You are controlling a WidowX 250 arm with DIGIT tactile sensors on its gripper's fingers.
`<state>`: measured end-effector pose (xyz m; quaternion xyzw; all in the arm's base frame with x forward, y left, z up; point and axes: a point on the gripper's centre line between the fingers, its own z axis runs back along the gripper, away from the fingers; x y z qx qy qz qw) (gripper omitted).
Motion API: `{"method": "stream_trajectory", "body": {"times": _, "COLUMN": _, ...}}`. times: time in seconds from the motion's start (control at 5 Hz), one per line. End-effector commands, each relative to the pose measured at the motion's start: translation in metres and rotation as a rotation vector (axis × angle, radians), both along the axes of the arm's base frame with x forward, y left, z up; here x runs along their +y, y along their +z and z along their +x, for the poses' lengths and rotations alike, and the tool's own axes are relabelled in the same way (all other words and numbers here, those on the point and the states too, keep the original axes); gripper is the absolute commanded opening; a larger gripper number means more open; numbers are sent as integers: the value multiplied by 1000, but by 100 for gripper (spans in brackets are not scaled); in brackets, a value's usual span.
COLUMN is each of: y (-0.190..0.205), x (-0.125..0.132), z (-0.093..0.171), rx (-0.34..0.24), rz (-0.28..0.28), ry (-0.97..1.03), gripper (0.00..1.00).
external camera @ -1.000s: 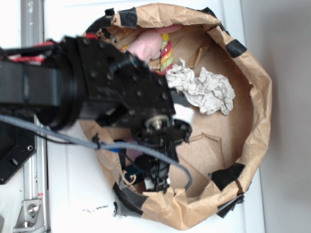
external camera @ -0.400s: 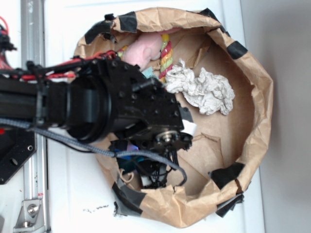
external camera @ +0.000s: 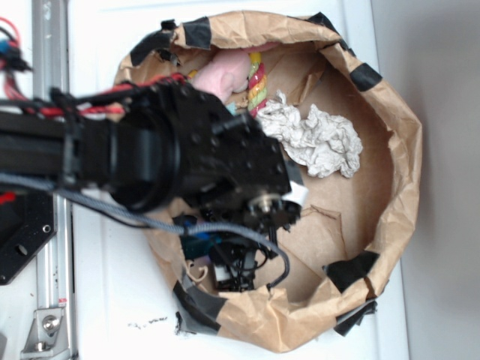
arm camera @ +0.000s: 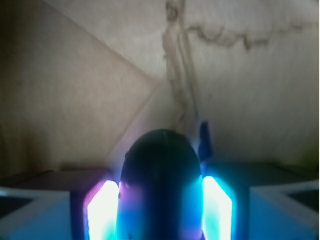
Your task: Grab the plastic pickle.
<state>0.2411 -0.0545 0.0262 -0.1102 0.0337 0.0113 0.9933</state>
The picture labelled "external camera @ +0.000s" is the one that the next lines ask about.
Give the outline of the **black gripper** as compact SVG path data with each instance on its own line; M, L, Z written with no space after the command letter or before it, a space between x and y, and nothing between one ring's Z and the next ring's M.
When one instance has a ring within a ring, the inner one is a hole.
M215 287L220 291L253 290L257 271L279 255L275 226L247 229L245 225L230 222L195 220L183 220L181 226L185 260L190 266L194 263L209 266Z

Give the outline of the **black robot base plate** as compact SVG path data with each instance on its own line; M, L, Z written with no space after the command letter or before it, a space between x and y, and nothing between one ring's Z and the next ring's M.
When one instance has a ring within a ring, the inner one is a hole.
M1 285L10 284L56 234L53 197L1 194Z

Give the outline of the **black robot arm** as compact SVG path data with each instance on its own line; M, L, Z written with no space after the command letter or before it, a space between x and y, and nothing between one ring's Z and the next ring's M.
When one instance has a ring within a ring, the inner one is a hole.
M209 257L216 286L247 291L307 188L246 112L181 80L123 83L103 94L1 102L1 190L58 194L104 215L177 234Z

